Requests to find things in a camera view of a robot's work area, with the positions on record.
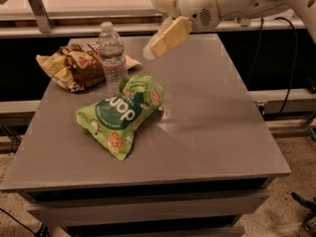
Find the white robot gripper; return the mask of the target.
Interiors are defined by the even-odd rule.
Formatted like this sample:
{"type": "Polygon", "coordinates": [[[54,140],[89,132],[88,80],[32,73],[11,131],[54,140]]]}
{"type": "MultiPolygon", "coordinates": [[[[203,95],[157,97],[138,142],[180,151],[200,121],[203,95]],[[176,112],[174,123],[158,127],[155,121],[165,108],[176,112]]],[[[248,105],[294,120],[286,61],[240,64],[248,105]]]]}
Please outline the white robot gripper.
{"type": "Polygon", "coordinates": [[[143,49],[147,60],[153,60],[183,43],[193,30],[196,33],[210,32],[220,23],[218,0],[151,0],[151,4],[154,9],[171,17],[163,22],[143,49]]]}

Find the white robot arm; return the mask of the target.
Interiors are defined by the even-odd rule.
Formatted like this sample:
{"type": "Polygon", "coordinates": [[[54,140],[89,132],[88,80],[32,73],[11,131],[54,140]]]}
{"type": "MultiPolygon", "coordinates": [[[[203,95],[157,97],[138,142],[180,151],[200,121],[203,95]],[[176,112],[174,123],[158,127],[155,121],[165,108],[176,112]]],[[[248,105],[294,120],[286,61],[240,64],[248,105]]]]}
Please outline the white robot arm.
{"type": "Polygon", "coordinates": [[[220,22],[250,21],[292,10],[316,41],[316,0],[151,0],[168,18],[143,49],[153,60],[189,38],[191,33],[214,31],[220,22]]]}

